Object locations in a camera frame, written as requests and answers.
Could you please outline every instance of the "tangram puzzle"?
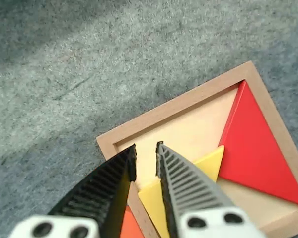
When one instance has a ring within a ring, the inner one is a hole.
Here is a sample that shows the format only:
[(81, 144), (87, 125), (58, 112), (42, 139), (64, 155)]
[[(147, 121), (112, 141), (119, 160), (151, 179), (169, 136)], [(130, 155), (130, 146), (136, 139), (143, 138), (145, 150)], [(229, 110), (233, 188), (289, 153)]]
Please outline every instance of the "tangram puzzle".
[(106, 159), (136, 144), (128, 204), (143, 237), (168, 238), (155, 145), (204, 171), (268, 237), (298, 234), (298, 151), (251, 62), (99, 136)]

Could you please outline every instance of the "yellow triangle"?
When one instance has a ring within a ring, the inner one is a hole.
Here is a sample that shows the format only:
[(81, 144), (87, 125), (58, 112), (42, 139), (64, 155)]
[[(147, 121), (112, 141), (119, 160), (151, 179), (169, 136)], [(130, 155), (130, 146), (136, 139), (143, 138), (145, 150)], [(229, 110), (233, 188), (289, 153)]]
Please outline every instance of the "yellow triangle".
[[(224, 146), (221, 145), (215, 151), (195, 160), (193, 163), (202, 170), (210, 179), (216, 182), (224, 153)], [(138, 196), (150, 216), (155, 228), (161, 238), (169, 238), (160, 179), (143, 188)]]
[(193, 163), (202, 170), (214, 182), (218, 179), (218, 174), (224, 153), (224, 146), (219, 146), (215, 151), (195, 160)]

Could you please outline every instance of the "red triangle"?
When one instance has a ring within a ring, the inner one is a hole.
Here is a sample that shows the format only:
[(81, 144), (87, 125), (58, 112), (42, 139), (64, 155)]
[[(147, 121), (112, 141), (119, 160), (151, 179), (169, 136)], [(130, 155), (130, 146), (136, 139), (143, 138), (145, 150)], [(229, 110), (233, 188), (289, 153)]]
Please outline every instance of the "red triangle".
[(219, 177), (298, 204), (298, 184), (246, 81), (238, 89), (219, 145)]

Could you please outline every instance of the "screw hole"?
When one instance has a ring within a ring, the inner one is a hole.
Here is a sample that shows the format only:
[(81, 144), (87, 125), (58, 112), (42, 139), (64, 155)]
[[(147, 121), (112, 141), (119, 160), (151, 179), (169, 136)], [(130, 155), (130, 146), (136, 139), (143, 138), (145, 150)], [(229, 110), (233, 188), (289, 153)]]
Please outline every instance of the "screw hole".
[(188, 220), (188, 226), (192, 228), (202, 228), (202, 227), (205, 227), (206, 225), (207, 224), (205, 223), (205, 221), (198, 217), (191, 217)]
[(46, 236), (52, 229), (52, 224), (48, 222), (43, 222), (38, 224), (33, 230), (34, 237), (44, 237)]
[(234, 213), (227, 213), (224, 216), (224, 219), (227, 223), (242, 223), (243, 222), (243, 219), (239, 215), (234, 214)]
[(86, 227), (77, 227), (72, 230), (70, 238), (85, 238), (88, 234), (88, 229)]

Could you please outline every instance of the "gray carpet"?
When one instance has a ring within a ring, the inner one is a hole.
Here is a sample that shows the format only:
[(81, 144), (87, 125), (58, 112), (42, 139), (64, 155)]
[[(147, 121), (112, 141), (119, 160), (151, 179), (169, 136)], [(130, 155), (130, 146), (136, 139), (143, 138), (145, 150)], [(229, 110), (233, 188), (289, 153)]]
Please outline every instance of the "gray carpet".
[(0, 0), (0, 238), (103, 161), (97, 135), (248, 60), (298, 147), (298, 0)]

